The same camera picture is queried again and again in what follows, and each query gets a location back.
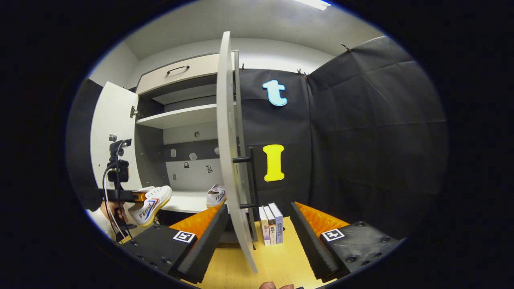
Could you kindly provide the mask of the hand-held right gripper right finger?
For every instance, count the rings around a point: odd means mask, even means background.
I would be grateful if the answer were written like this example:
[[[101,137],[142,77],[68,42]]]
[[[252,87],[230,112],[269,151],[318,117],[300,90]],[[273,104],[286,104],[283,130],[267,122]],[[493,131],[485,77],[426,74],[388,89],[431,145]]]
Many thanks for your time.
[[[316,279],[341,279],[393,252],[397,240],[365,221],[348,223],[299,202],[290,218]]]

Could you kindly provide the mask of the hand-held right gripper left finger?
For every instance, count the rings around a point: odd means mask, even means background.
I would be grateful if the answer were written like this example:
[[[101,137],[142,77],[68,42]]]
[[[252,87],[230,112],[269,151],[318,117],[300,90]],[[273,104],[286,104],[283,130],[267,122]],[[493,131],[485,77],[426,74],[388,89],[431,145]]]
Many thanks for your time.
[[[218,205],[172,226],[154,224],[121,247],[150,268],[201,283],[228,220],[228,207]]]

